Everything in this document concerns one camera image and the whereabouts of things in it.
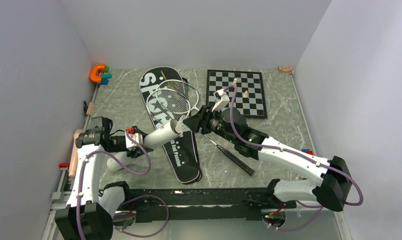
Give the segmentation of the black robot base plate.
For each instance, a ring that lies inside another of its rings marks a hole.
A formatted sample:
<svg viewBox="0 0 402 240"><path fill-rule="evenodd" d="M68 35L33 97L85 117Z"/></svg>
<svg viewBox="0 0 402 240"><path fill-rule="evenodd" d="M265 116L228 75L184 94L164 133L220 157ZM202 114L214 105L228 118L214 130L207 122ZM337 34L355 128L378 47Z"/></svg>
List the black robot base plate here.
<svg viewBox="0 0 402 240"><path fill-rule="evenodd" d="M296 208L295 201L278 202L260 188L132 189L133 203L118 209L131 211L137 223L169 219L260 221L263 214Z"/></svg>

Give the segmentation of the small wooden block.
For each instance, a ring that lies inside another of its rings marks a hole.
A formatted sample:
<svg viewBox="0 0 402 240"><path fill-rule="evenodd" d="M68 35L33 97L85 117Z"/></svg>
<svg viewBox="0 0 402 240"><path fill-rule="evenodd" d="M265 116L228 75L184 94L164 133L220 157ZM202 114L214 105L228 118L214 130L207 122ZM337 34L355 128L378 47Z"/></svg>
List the small wooden block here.
<svg viewBox="0 0 402 240"><path fill-rule="evenodd" d="M91 101L86 107L86 115L91 116L94 109L94 103Z"/></svg>

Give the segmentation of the wooden arch block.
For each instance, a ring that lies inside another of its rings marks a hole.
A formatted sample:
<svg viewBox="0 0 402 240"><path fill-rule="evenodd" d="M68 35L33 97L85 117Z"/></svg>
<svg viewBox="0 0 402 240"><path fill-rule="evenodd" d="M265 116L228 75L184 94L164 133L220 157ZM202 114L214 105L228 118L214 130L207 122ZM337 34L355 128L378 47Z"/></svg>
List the wooden arch block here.
<svg viewBox="0 0 402 240"><path fill-rule="evenodd" d="M292 73L292 66L279 66L277 69L280 73Z"/></svg>

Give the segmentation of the black racket cover bag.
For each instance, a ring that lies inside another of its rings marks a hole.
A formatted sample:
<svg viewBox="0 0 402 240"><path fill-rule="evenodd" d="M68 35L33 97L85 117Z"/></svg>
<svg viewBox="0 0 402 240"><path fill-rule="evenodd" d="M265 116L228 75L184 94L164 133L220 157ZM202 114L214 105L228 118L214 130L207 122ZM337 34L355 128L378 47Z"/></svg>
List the black racket cover bag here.
<svg viewBox="0 0 402 240"><path fill-rule="evenodd" d="M182 184L198 182L203 177L195 135L182 123L189 111L180 89L186 83L179 72L170 66L147 70L140 78L140 93L154 131L143 140L150 149L161 147L177 180Z"/></svg>

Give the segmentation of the white badminton racket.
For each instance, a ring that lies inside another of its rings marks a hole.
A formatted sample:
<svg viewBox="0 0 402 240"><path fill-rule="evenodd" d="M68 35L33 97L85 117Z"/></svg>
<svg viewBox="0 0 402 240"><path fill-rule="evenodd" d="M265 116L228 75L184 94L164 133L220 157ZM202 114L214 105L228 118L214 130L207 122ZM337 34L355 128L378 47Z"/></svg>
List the white badminton racket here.
<svg viewBox="0 0 402 240"><path fill-rule="evenodd" d="M162 82L154 96L165 100L165 107L174 114L192 115L199 111L199 94L197 90L183 80L166 80Z"/></svg>
<svg viewBox="0 0 402 240"><path fill-rule="evenodd" d="M181 117L188 117L192 110L197 110L195 106L190 105L190 100L185 97L180 92L169 89L169 88L159 88L153 91L147 98L146 104L149 112L153 111L153 117L157 121L159 119L159 112L156 109L161 110L166 116L174 119L180 119ZM232 160L236 165L238 165L242 170L244 170L248 175L252 176L255 172L251 167L245 164L242 160L236 157L229 150L223 148L221 145L217 144L215 141L204 135L212 144L214 144L226 157Z"/></svg>

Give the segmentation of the orange C-shaped toy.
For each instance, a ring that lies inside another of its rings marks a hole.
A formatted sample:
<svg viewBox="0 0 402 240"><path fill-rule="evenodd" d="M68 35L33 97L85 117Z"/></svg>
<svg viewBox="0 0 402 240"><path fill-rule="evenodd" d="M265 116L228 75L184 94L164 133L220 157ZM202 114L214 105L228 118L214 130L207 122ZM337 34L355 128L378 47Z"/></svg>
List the orange C-shaped toy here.
<svg viewBox="0 0 402 240"><path fill-rule="evenodd" d="M90 70L89 79L94 83L100 83L105 67L106 65L104 63L94 65Z"/></svg>

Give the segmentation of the colourful brick toy car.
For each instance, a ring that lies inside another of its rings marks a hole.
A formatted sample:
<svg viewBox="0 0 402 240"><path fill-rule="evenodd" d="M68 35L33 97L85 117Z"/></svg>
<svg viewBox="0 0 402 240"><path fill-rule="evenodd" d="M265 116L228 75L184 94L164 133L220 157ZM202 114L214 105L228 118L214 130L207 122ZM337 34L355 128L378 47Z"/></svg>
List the colourful brick toy car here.
<svg viewBox="0 0 402 240"><path fill-rule="evenodd" d="M309 155L314 155L314 152L308 148L303 148L301 151Z"/></svg>

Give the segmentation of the clear plastic tube lid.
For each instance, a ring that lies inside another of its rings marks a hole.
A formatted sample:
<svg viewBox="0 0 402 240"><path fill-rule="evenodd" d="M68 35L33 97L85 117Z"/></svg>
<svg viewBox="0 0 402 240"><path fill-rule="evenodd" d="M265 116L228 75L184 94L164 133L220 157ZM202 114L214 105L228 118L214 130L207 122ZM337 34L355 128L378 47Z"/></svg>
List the clear plastic tube lid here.
<svg viewBox="0 0 402 240"><path fill-rule="evenodd" d="M214 174L219 179L225 179L229 176L229 167L224 164L219 164L214 168Z"/></svg>

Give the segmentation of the metal table edge rail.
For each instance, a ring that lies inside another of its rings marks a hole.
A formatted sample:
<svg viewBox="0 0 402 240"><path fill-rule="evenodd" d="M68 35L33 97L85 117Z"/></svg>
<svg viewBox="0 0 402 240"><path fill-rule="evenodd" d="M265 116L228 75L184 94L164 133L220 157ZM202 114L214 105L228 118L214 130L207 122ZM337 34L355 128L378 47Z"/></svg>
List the metal table edge rail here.
<svg viewBox="0 0 402 240"><path fill-rule="evenodd" d="M53 240L55 238L55 232L57 230L57 225L55 223L55 213L57 209L61 209L64 207L66 203L66 199L69 197L70 192L66 191L65 188L68 183L70 183L76 175L77 165L78 165L78 157L77 157L77 147L75 145L75 140L79 136L80 133L83 133L88 125L88 122L92 116L94 101L97 95L98 86L95 86L92 99L90 100L88 107L84 108L85 113L85 122L83 129L75 130L73 134L73 149L70 157L70 162L59 164L59 169L61 171L61 175L59 178L59 183L57 190L52 193L52 204L49 211L48 221L45 227L45 231L43 233L43 240Z"/></svg>

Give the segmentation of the white badminton racket rear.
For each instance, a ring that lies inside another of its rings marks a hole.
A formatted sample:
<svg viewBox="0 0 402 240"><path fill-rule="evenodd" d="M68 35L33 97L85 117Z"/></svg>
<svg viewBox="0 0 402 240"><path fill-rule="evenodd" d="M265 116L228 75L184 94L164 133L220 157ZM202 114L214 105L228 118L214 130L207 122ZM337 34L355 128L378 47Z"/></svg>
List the white badminton racket rear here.
<svg viewBox="0 0 402 240"><path fill-rule="evenodd" d="M197 90L183 80L166 80L162 82L154 96L165 100L165 107L174 114L192 115L199 111L199 94Z"/></svg>

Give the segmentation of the beige wooden rolling pin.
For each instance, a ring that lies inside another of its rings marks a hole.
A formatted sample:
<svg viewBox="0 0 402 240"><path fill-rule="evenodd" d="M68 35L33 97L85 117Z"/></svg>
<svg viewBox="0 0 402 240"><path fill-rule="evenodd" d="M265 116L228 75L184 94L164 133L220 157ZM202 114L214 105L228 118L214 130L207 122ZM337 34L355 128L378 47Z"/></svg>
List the beige wooden rolling pin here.
<svg viewBox="0 0 402 240"><path fill-rule="evenodd" d="M77 167L78 167L78 148L76 146L76 139L78 138L79 134L83 133L84 131L82 129L77 129L75 130L73 134L73 147L72 147L72 153L71 153L71 159L70 159L70 167L69 167L69 177L74 178L77 173Z"/></svg>

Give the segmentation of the white shuttlecock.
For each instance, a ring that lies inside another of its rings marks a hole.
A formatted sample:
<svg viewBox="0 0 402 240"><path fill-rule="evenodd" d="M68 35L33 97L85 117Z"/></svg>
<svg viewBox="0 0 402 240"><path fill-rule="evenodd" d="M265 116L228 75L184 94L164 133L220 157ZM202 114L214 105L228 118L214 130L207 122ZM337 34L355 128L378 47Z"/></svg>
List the white shuttlecock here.
<svg viewBox="0 0 402 240"><path fill-rule="evenodd" d="M178 120L177 125L175 127L176 133L182 134L184 132L190 131L190 129L184 124L184 120L187 118L188 118L187 115L183 115L180 117L180 119Z"/></svg>

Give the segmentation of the black white chessboard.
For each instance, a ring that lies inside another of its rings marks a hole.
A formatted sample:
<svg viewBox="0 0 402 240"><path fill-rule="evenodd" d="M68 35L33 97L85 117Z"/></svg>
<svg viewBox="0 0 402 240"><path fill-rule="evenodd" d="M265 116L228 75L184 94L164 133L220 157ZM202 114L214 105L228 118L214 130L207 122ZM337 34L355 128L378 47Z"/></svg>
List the black white chessboard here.
<svg viewBox="0 0 402 240"><path fill-rule="evenodd" d="M207 71L206 103L214 106L214 92L233 84L237 78L237 94L234 107L251 119L266 119L267 107L262 73L255 71L217 70ZM248 91L248 98L243 93Z"/></svg>

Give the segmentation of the white shuttlecock tube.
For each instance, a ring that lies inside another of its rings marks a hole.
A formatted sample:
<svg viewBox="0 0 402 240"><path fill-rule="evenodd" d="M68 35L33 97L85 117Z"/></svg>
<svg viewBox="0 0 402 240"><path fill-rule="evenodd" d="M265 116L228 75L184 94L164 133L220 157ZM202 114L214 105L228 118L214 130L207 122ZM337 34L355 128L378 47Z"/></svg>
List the white shuttlecock tube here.
<svg viewBox="0 0 402 240"><path fill-rule="evenodd" d="M148 134L143 140L143 146L151 149L156 149L164 144L176 139L181 134L176 133L175 127L177 120L172 119L162 127Z"/></svg>

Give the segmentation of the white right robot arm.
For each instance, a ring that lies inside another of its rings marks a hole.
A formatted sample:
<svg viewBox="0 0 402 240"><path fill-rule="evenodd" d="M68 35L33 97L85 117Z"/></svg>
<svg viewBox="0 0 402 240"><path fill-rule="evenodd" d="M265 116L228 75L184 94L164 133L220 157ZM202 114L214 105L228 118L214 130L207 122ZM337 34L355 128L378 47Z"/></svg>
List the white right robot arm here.
<svg viewBox="0 0 402 240"><path fill-rule="evenodd" d="M215 133L234 145L245 157L278 164L304 180L273 179L264 194L265 203L275 208L283 202L314 201L334 212L348 205L353 179L345 160L314 156L286 146L264 132L249 127L246 117L236 109L213 111L204 105L194 116L183 120L191 131Z"/></svg>

